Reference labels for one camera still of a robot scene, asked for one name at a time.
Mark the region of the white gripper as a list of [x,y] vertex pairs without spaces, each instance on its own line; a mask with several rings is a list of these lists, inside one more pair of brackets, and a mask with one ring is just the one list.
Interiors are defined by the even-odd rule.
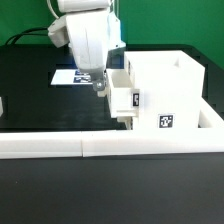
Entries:
[[107,9],[69,13],[66,28],[75,64],[89,73],[94,91],[104,91],[109,51],[109,11]]

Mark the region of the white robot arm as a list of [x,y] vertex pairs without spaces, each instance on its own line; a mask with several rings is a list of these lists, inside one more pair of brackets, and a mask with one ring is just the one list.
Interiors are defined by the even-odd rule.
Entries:
[[68,44],[77,68],[90,75],[95,91],[103,91],[108,53],[126,47],[121,22],[111,9],[114,0],[57,0],[63,16],[46,1],[55,16],[48,37],[56,47]]

